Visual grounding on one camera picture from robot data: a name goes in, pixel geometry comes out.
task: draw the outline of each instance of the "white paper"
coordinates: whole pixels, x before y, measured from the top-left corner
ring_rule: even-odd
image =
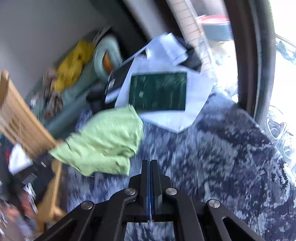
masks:
[[[164,129],[179,133],[191,126],[204,106],[212,90],[214,80],[184,66],[171,66],[159,60],[146,59],[145,56],[135,57],[126,79],[121,87],[116,107],[128,104],[131,76],[133,74],[152,74],[161,72],[187,72],[185,111],[139,112],[141,119],[151,122]]]
[[[129,62],[136,56],[139,56],[145,51],[147,59],[154,59],[177,66],[178,64],[184,62],[188,58],[185,49],[175,38],[175,36],[170,34],[162,34],[154,39],[152,39],[146,46],[136,52],[133,56],[128,58],[123,62],[123,64]],[[108,93],[105,99],[105,103],[110,103],[116,99],[119,90],[115,90]]]
[[[28,158],[20,144],[16,144],[11,151],[9,157],[9,172],[14,175],[32,165],[32,161]]]

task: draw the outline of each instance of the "green book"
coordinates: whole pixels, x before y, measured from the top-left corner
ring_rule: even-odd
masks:
[[[186,72],[133,75],[128,102],[136,110],[185,110],[186,83]]]

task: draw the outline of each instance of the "yellow cloth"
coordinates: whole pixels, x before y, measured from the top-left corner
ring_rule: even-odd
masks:
[[[87,64],[94,54],[94,45],[84,40],[79,41],[74,50],[59,65],[58,79],[53,82],[52,88],[57,92],[75,84],[80,77],[84,64]]]

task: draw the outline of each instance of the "light green cloth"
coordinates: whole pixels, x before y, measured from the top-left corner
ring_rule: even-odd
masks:
[[[49,153],[85,176],[93,172],[128,175],[129,158],[137,153],[142,133],[143,123],[133,106],[105,110]]]

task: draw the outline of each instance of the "wooden chair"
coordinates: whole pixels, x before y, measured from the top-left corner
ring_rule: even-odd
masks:
[[[57,146],[56,140],[38,121],[3,70],[0,77],[0,133],[12,143],[20,143],[27,155],[35,158]],[[48,185],[42,202],[37,206],[40,231],[44,223],[62,218],[65,213],[57,206],[62,163],[52,162],[55,177]]]

